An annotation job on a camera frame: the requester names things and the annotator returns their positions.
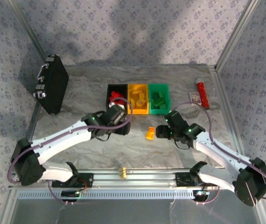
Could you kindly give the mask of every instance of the green bin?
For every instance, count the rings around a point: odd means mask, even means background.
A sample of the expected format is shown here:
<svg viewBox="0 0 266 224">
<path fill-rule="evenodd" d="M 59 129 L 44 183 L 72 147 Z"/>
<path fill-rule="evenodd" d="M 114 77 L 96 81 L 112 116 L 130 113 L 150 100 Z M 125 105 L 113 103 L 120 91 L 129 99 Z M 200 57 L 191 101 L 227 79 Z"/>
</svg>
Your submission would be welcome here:
<svg viewBox="0 0 266 224">
<path fill-rule="evenodd" d="M 168 84 L 148 84 L 149 114 L 168 114 L 171 107 Z"/>
</svg>

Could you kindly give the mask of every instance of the green block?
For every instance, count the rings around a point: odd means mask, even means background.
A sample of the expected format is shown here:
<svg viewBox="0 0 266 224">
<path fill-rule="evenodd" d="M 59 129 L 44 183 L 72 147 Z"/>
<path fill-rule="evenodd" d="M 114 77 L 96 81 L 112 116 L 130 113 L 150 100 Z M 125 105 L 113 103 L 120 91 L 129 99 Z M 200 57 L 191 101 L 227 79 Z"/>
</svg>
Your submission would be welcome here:
<svg viewBox="0 0 266 224">
<path fill-rule="evenodd" d="M 166 104 L 162 104 L 162 105 L 160 105 L 160 109 L 167 109 Z"/>
<path fill-rule="evenodd" d="M 165 104 L 165 100 L 164 100 L 164 98 L 159 98 L 159 99 L 156 99 L 155 101 L 153 101 L 152 104 L 154 105 L 154 107 L 158 107 L 162 104 Z"/>
<path fill-rule="evenodd" d="M 155 101 L 155 100 L 157 100 L 157 99 L 159 99 L 159 98 L 160 98 L 160 95 L 159 95 L 158 92 L 154 92 L 154 93 L 152 94 L 152 101 Z"/>
</svg>

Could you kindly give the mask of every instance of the orange block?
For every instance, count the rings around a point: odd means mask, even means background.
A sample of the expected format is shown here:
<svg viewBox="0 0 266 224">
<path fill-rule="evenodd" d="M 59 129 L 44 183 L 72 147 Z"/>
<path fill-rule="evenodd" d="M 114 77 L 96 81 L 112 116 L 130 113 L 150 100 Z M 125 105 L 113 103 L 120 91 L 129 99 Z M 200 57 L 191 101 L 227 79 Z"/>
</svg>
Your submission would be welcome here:
<svg viewBox="0 0 266 224">
<path fill-rule="evenodd" d="M 155 128 L 149 127 L 145 137 L 149 140 L 153 140 L 155 137 Z"/>
</svg>

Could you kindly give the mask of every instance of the patterned wallpaper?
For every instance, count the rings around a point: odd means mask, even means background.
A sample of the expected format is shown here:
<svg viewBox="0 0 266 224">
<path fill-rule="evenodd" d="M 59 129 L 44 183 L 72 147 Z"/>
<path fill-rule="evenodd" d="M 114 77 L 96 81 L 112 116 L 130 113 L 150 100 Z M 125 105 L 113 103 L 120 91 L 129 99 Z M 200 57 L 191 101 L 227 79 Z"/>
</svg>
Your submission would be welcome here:
<svg viewBox="0 0 266 224">
<path fill-rule="evenodd" d="M 17 0 L 65 65 L 215 64 L 247 0 Z"/>
<path fill-rule="evenodd" d="M 266 0 L 220 72 L 246 153 L 266 161 Z"/>
<path fill-rule="evenodd" d="M 42 63 L 6 2 L 0 0 L 0 212 L 8 163 L 35 105 L 27 90 L 32 91 Z"/>
</svg>

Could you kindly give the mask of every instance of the briefcase handle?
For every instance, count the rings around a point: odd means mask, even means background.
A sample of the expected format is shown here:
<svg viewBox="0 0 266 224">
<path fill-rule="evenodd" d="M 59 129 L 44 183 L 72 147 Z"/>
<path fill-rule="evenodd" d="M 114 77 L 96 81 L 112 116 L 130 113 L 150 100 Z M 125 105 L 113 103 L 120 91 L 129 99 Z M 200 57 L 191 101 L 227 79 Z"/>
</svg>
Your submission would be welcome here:
<svg viewBox="0 0 266 224">
<path fill-rule="evenodd" d="M 46 69 L 47 69 L 47 68 L 49 67 L 49 63 L 43 64 L 43 65 L 41 66 L 41 69 L 40 69 L 39 74 L 38 74 L 38 76 L 37 76 L 37 79 L 40 80 L 41 82 L 44 80 L 44 76 L 41 76 L 41 77 L 40 77 L 41 72 L 42 72 L 42 70 L 43 70 L 44 67 L 46 67 Z"/>
</svg>

